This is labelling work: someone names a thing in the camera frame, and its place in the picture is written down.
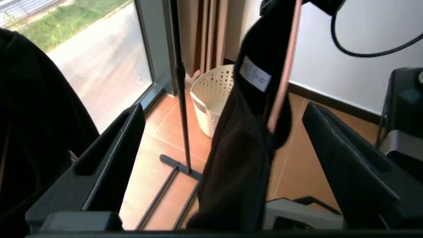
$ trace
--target black baseboard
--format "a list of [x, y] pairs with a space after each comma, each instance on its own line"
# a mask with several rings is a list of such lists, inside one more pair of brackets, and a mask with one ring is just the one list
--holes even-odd
[[[223, 59], [223, 64], [234, 64], [235, 62], [230, 59]], [[325, 106], [329, 106], [333, 109], [339, 110], [341, 112], [345, 112], [347, 114], [350, 114], [352, 116], [355, 116], [356, 118], [363, 119], [365, 121], [374, 123], [376, 125], [379, 124], [380, 115], [376, 115], [372, 112], [368, 112], [366, 110], [363, 110], [361, 108], [352, 106], [350, 104], [347, 104], [345, 102], [341, 102], [339, 100], [324, 96], [322, 94], [310, 91], [309, 89], [305, 89], [301, 86], [294, 85], [293, 83], [289, 83], [288, 86], [288, 92], [293, 93], [295, 95], [301, 96], [303, 98], [309, 99], [311, 101], [323, 104]]]

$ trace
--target tile grout line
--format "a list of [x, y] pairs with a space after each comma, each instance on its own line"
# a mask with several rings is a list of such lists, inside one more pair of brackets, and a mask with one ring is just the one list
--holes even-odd
[[154, 132], [151, 134], [152, 136], [155, 136], [157, 130], [159, 130], [159, 128], [161, 127], [161, 125], [163, 125], [163, 122], [165, 122], [165, 120], [169, 117], [169, 115], [171, 114], [171, 112], [173, 111], [173, 109], [179, 104], [179, 101], [176, 102], [172, 109], [167, 113], [167, 115], [163, 118], [163, 120], [160, 122], [160, 124], [157, 126], [156, 130], [154, 130]]
[[[185, 149], [183, 149], [183, 148], [179, 148], [178, 146], [176, 146], [176, 145], [174, 145], [174, 144], [172, 144], [172, 143], [170, 143], [170, 142], [168, 142], [168, 141], [166, 141], [166, 140], [164, 140], [164, 139], [162, 139], [162, 138], [159, 138], [159, 137], [157, 137], [156, 135], [153, 135], [153, 137], [154, 137], [154, 138], [156, 138], [156, 139], [158, 139], [159, 141], [165, 142], [166, 144], [168, 144], [168, 145], [170, 145], [170, 146], [172, 146], [172, 147], [175, 147], [175, 148], [179, 149], [179, 150], [180, 150], [180, 151], [182, 151], [182, 152], [185, 152]], [[206, 162], [206, 160], [204, 160], [204, 159], [202, 159], [202, 158], [198, 157], [197, 155], [193, 155], [193, 154], [191, 154], [191, 153], [190, 153], [190, 156], [191, 156], [191, 157], [194, 157], [194, 158], [196, 158], [196, 159], [199, 159], [199, 160], [201, 160], [202, 162]]]
[[[305, 102], [305, 99], [303, 99], [303, 102], [301, 103], [300, 113], [303, 111], [304, 102]], [[295, 127], [294, 127], [295, 129], [292, 131], [292, 135], [294, 134], [294, 132], [297, 129], [297, 126], [298, 126], [298, 123], [299, 123], [300, 118], [301, 118], [301, 116], [298, 117], [297, 122], [295, 123]], [[286, 167], [286, 162], [288, 161], [288, 155], [289, 155], [289, 152], [291, 151], [292, 142], [293, 142], [293, 137], [291, 139], [291, 142], [289, 143], [288, 151], [286, 152], [286, 155], [285, 155], [285, 161], [282, 164], [282, 170], [280, 171], [280, 175], [279, 175], [279, 178], [278, 178], [278, 183], [276, 184], [275, 193], [273, 193], [272, 199], [275, 199], [276, 193], [277, 193], [277, 191], [279, 189], [280, 180], [282, 178], [282, 173], [284, 173], [284, 170], [285, 170], [285, 167]]]

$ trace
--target glass pane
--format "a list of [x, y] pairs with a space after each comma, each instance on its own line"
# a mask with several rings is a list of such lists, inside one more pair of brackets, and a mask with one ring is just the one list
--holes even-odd
[[[12, 8], [8, 3], [7, 14], [0, 5], [0, 14], [3, 11], [3, 19], [8, 19], [0, 23], [25, 35], [49, 55], [100, 132], [152, 84], [133, 1], [13, 2]], [[17, 9], [31, 12], [35, 6], [39, 9], [29, 17], [17, 14]]]

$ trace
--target basket rim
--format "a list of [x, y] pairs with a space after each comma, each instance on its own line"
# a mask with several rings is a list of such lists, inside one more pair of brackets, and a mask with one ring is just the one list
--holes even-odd
[[202, 106], [204, 106], [205, 108], [207, 108], [207, 106], [206, 106], [206, 104], [202, 101], [202, 100], [200, 100], [193, 92], [192, 92], [192, 89], [200, 82], [200, 80], [202, 79], [202, 78], [204, 78], [205, 76], [207, 76], [207, 75], [209, 75], [210, 73], [213, 73], [213, 72], [215, 72], [215, 71], [219, 71], [219, 70], [222, 70], [222, 69], [224, 69], [224, 68], [231, 68], [231, 70], [233, 71], [233, 68], [234, 68], [234, 66], [235, 65], [233, 65], [233, 64], [230, 64], [230, 65], [221, 65], [221, 66], [219, 66], [219, 67], [216, 67], [216, 68], [214, 68], [214, 69], [211, 69], [211, 70], [209, 70], [209, 71], [207, 71], [207, 72], [205, 72], [205, 73], [203, 73], [201, 76], [199, 76], [196, 80], [195, 80], [195, 82], [191, 85], [191, 87], [190, 87], [190, 95], [191, 95], [191, 97], [192, 97], [192, 99], [194, 99], [197, 103], [200, 103]]

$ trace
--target concrete pavement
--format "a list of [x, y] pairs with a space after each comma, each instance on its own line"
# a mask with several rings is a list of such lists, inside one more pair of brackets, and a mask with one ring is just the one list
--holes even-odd
[[134, 4], [96, 21], [48, 53], [100, 132], [151, 83]]

